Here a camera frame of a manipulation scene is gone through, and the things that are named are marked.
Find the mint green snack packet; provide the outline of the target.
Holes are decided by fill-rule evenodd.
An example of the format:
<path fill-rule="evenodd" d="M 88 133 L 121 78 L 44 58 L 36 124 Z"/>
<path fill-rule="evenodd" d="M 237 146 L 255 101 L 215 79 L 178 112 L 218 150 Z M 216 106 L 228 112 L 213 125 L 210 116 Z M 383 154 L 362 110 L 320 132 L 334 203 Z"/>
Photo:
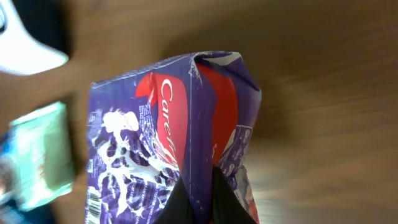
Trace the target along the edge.
<path fill-rule="evenodd" d="M 33 210 L 72 192 L 75 172 L 66 105 L 57 101 L 9 123 L 16 201 Z"/>

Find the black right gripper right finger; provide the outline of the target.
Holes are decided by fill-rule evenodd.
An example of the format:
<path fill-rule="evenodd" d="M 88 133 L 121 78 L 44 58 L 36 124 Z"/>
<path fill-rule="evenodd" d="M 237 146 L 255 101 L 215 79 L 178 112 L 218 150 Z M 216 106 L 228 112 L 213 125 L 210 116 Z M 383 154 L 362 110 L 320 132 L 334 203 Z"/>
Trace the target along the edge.
<path fill-rule="evenodd" d="M 212 204 L 214 224 L 256 224 L 236 198 L 219 167 L 212 171 Z"/>

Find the purple snack box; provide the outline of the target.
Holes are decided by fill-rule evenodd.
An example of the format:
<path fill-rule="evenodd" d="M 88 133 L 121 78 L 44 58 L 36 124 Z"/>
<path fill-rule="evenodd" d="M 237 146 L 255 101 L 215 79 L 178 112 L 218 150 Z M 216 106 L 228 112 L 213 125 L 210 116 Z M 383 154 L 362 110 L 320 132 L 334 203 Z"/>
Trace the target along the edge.
<path fill-rule="evenodd" d="M 257 223 L 243 162 L 260 105 L 237 52 L 179 55 L 92 84 L 85 222 L 154 223 L 181 177 L 195 223 L 214 223 L 219 167 Z"/>

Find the blue Oreo cookie pack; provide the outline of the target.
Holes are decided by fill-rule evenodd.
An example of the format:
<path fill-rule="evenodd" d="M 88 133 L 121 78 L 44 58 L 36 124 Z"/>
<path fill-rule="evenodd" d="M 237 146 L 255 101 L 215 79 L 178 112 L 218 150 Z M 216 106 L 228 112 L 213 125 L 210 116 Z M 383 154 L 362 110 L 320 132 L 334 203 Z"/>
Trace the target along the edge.
<path fill-rule="evenodd" d="M 16 202 L 16 175 L 10 158 L 9 134 L 1 135 L 1 223 L 7 224 L 55 224 L 50 205 L 43 205 L 28 212 L 22 211 Z"/>

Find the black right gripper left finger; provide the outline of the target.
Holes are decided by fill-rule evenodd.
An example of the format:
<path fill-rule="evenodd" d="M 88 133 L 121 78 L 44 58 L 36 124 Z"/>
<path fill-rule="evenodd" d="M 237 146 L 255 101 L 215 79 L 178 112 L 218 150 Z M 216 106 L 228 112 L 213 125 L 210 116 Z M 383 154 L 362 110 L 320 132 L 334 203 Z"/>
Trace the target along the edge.
<path fill-rule="evenodd" d="M 181 177 L 154 224 L 195 224 L 195 214 Z"/>

